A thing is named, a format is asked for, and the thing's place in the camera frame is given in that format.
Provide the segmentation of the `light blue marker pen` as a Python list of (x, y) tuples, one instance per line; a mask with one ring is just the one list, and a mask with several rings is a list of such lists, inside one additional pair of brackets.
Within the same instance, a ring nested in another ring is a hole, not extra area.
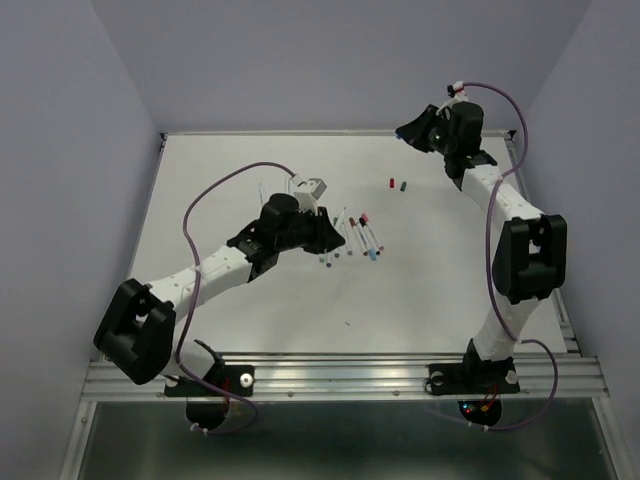
[(343, 225), (346, 211), (347, 211), (347, 208), (345, 206), (342, 208), (340, 214), (336, 217), (335, 227), (340, 227), (341, 225)]

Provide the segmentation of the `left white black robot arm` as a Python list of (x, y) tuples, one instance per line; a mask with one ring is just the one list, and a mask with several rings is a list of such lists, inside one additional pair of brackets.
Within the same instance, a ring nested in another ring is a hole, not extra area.
[(225, 365), (201, 340), (186, 341), (196, 308), (275, 267), (281, 253), (301, 249), (321, 255), (344, 246), (324, 207), (304, 209), (287, 194), (274, 194), (260, 215), (216, 252), (163, 279), (131, 278), (115, 291), (94, 335), (94, 346), (134, 384), (158, 376), (190, 383), (199, 393), (251, 396), (253, 369)]

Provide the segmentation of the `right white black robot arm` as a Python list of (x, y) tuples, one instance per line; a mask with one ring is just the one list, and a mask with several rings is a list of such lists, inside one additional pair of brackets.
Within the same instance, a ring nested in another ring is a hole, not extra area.
[(506, 181), (497, 161), (482, 146), (483, 109), (468, 101), (428, 106), (398, 127), (396, 136), (423, 153), (438, 153), (446, 176), (486, 216), (485, 275), (490, 311), (470, 340), (460, 378), (482, 390), (496, 378), (494, 364), (512, 357), (521, 333), (539, 304), (566, 275), (567, 223), (529, 203)]

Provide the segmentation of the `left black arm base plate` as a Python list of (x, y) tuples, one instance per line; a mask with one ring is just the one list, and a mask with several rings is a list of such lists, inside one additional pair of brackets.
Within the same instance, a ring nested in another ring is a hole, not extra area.
[[(249, 364), (214, 367), (204, 377), (204, 381), (220, 390), (242, 397), (253, 395), (255, 367)], [(174, 385), (165, 382), (164, 395), (169, 398), (204, 398), (220, 397), (219, 393), (211, 391), (189, 377), (180, 376)]]

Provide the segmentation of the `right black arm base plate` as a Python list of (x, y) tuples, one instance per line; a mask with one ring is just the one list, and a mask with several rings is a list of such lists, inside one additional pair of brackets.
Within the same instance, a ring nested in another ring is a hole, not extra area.
[(430, 364), (429, 385), (435, 396), (517, 394), (520, 384), (512, 362), (483, 362), (478, 367), (462, 363)]

